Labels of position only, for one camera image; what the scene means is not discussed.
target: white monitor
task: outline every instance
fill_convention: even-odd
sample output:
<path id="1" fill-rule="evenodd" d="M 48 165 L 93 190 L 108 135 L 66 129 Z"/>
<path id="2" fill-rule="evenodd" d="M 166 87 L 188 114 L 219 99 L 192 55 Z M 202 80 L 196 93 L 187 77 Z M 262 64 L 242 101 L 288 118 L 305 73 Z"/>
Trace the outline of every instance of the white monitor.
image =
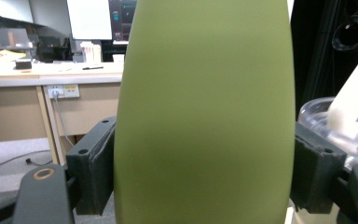
<path id="1" fill-rule="evenodd" d="M 73 39 L 112 39 L 107 0 L 67 0 L 67 4 Z"/>

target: electrical outlet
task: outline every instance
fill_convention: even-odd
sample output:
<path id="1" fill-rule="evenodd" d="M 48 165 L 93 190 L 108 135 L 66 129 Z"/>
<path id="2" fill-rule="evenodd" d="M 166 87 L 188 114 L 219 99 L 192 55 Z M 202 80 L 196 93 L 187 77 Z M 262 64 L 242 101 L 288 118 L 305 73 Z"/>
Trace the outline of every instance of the electrical outlet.
<path id="1" fill-rule="evenodd" d="M 79 87 L 77 84 L 63 85 L 63 95 L 65 98 L 80 97 Z"/>
<path id="2" fill-rule="evenodd" d="M 63 85 L 48 86 L 48 97 L 54 99 L 54 95 L 58 93 L 57 98 L 64 98 Z"/>

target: white cable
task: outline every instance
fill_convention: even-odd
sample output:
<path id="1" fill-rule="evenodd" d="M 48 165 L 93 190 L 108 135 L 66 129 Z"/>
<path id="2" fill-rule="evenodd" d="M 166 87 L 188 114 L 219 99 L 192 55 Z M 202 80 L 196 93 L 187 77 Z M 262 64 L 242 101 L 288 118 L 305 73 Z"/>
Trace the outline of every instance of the white cable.
<path id="1" fill-rule="evenodd" d="M 56 102 L 56 106 L 57 106 L 57 112 L 58 112 L 58 116 L 60 117 L 60 121 L 61 121 L 61 126 L 62 126 L 62 131 L 63 131 L 63 135 L 65 135 L 66 140 L 68 141 L 68 143 L 74 147 L 75 145 L 71 142 L 71 140 L 69 140 L 68 135 L 66 134 L 66 129 L 65 129 L 65 125 L 63 124 L 63 119 L 61 116 L 61 110 L 60 110 L 60 106 L 58 105 L 58 95 L 59 93 L 57 91 L 53 92 L 53 96 L 54 96 L 54 100 Z"/>

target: wall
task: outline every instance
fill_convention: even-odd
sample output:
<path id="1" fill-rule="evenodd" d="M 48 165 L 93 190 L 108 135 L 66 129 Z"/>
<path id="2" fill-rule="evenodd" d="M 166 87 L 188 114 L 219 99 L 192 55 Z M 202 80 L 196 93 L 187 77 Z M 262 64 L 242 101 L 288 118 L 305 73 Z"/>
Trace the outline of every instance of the wall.
<path id="1" fill-rule="evenodd" d="M 0 16 L 19 21 L 33 22 L 28 0 L 0 0 Z"/>
<path id="2" fill-rule="evenodd" d="M 61 42 L 70 37 L 66 0 L 29 0 L 34 22 L 47 27 L 38 30 L 40 36 L 56 36 Z"/>

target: gray floor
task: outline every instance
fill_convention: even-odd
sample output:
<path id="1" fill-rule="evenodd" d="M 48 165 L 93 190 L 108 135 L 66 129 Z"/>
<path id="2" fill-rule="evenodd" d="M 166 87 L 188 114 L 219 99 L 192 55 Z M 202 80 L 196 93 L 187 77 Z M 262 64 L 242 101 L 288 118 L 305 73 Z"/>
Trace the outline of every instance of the gray floor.
<path id="1" fill-rule="evenodd" d="M 48 140 L 42 138 L 0 143 L 0 163 L 9 161 L 0 165 L 0 203 L 15 197 L 20 188 L 22 177 L 37 167 L 27 164 L 26 159 L 31 159 L 31 161 L 39 164 L 51 161 Z M 78 224 L 115 223 L 113 195 L 109 199 L 102 216 L 77 216 L 76 212 L 74 212 L 74 215 L 75 222 Z"/>

